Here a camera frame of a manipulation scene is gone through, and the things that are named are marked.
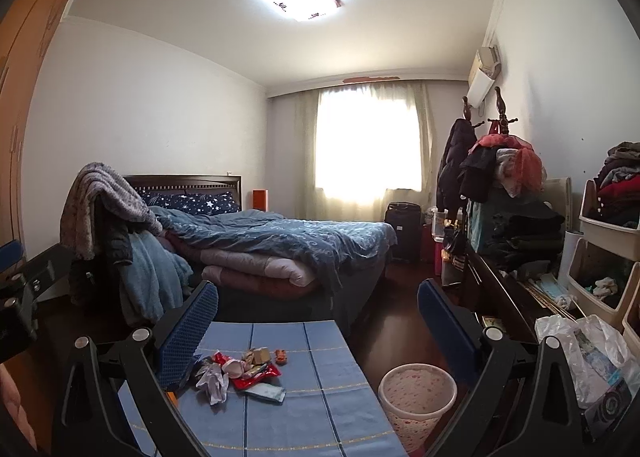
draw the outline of black suitcase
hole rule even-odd
[[[391,248],[391,259],[417,262],[420,259],[422,210],[412,202],[391,202],[385,222],[396,230],[398,243]]]

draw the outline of white wall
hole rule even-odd
[[[572,178],[576,215],[607,150],[640,140],[640,40],[617,0],[505,0],[495,36],[510,132]],[[486,107],[497,117],[495,96]]]
[[[466,82],[427,82],[429,104],[434,120],[433,200],[440,156],[444,150],[451,125],[462,117],[462,96],[466,95]],[[295,94],[271,98],[267,112],[267,166],[266,182],[269,189],[269,208],[294,217],[298,189],[299,161],[302,153],[294,140]],[[478,114],[474,113],[473,122]]]
[[[29,257],[58,241],[78,170],[242,176],[242,202],[264,186],[263,87],[178,47],[71,17],[56,31],[35,87],[22,154]]]

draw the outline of plastic storage shelf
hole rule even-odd
[[[640,282],[640,262],[633,265],[631,274],[626,282],[625,290],[620,298],[620,303],[615,309],[601,302],[593,294],[588,293],[578,282],[583,275],[597,273],[603,266],[616,263],[620,259],[614,254],[588,242],[586,239],[578,240],[575,248],[574,259],[569,268],[569,293],[575,297],[578,305],[585,315],[596,314],[613,328],[622,332],[622,320],[631,304],[631,299]]]
[[[582,195],[580,224],[585,238],[607,251],[638,262],[640,260],[640,229],[623,228],[589,218],[598,207],[598,191],[594,180],[588,180]]]
[[[622,326],[625,331],[622,337],[625,339],[631,353],[640,360],[640,285],[636,288],[625,317],[622,318]]]

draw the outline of blue padding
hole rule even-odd
[[[447,360],[449,370],[456,381],[469,388],[475,386],[479,377],[478,344],[474,343],[482,332],[475,322],[463,328],[455,312],[472,315],[467,309],[453,305],[433,280],[425,280],[418,287],[418,308],[427,327]]]
[[[194,350],[217,312],[218,290],[209,282],[158,349],[156,378],[163,389],[170,390],[180,383],[191,363]]]
[[[11,241],[0,247],[0,273],[20,262],[22,254],[22,244],[18,241]]]

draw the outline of ceiling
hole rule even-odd
[[[288,20],[262,0],[74,0],[70,13],[204,56],[268,91],[355,72],[420,69],[465,78],[493,0],[341,0]]]

